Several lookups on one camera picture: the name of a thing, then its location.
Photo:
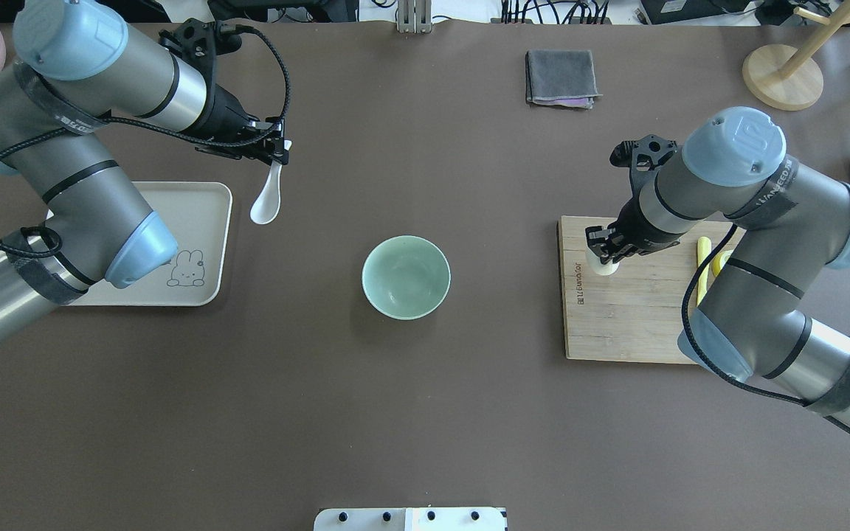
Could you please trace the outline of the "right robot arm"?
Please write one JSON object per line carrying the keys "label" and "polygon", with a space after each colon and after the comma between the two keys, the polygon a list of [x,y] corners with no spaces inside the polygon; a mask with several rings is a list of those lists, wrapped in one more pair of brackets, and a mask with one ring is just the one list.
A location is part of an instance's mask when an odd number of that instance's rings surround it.
{"label": "right robot arm", "polygon": [[799,310],[825,268],[850,268],[850,184],[788,154],[755,108],[721,110],[649,170],[608,226],[586,231],[591,268],[676,246],[715,214],[743,235],[694,310],[682,353],[736,389],[788,401],[850,434],[850,336]]}

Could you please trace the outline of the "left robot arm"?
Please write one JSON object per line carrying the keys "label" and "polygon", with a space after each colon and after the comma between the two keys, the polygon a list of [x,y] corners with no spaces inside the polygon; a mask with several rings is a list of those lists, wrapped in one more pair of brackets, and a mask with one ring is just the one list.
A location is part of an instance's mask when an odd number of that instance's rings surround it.
{"label": "left robot arm", "polygon": [[124,289],[179,253],[162,216],[97,130],[112,123],[233,160],[287,164],[288,103],[259,119],[215,80],[247,24],[186,20],[153,41],[95,1],[27,1],[16,58],[0,73],[0,173],[15,173],[50,218],[0,238],[0,342],[95,283]]}

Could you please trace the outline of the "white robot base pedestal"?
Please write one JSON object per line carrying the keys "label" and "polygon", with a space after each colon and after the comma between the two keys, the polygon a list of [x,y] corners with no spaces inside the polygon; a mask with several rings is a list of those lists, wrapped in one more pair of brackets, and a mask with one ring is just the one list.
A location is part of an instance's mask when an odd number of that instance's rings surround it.
{"label": "white robot base pedestal", "polygon": [[314,530],[507,530],[498,507],[328,508],[314,518]]}

